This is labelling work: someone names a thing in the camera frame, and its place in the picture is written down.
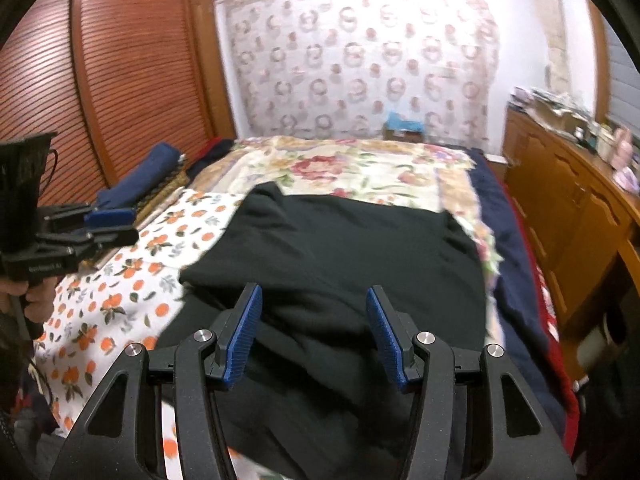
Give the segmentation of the person's left hand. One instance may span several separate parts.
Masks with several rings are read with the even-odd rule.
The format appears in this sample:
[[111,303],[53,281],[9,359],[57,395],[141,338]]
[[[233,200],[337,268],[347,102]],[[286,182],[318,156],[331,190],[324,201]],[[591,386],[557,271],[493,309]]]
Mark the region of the person's left hand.
[[27,282],[14,282],[2,276],[0,281],[0,309],[3,314],[12,312],[11,298],[24,296],[24,315],[29,321],[42,324],[53,310],[57,278],[45,278],[39,285],[29,286]]

